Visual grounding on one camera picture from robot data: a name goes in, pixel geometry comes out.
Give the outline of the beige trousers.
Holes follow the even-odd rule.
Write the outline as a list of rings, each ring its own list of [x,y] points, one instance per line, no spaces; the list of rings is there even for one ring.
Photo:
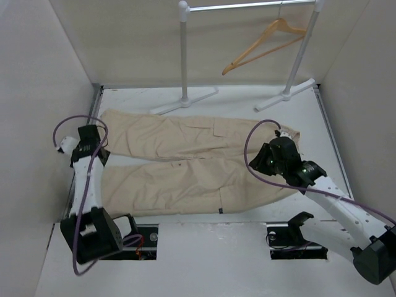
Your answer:
[[[117,110],[106,110],[101,119],[110,154],[145,160],[105,166],[101,193],[111,215],[238,213],[294,194],[281,176],[260,181],[246,168],[275,138],[274,123]]]

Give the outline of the wooden clothes hanger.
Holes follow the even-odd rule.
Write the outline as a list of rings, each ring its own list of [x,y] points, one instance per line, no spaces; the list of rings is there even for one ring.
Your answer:
[[[231,49],[224,57],[222,75],[240,67],[250,69],[258,60],[301,42],[307,33],[308,9],[287,7],[285,2],[250,21],[238,22],[227,37]]]

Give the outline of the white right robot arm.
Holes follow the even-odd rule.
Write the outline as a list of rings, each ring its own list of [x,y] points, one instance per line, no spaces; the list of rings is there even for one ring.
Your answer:
[[[373,209],[347,198],[318,164],[301,159],[289,137],[264,143],[256,157],[245,164],[257,179],[280,175],[285,188],[299,191],[342,226],[342,230],[335,230],[302,212],[288,222],[286,235],[291,243],[310,241],[324,246],[348,259],[373,285],[395,272],[395,225],[374,217]]]

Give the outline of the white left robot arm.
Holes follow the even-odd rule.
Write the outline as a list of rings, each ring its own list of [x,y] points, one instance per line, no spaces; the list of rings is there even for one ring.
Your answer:
[[[110,153],[102,144],[99,127],[82,126],[78,134],[78,139],[63,138],[58,147],[58,152],[71,158],[75,177],[71,209],[60,228],[74,261],[88,264],[140,244],[143,236],[130,215],[112,219],[103,206],[101,177]]]

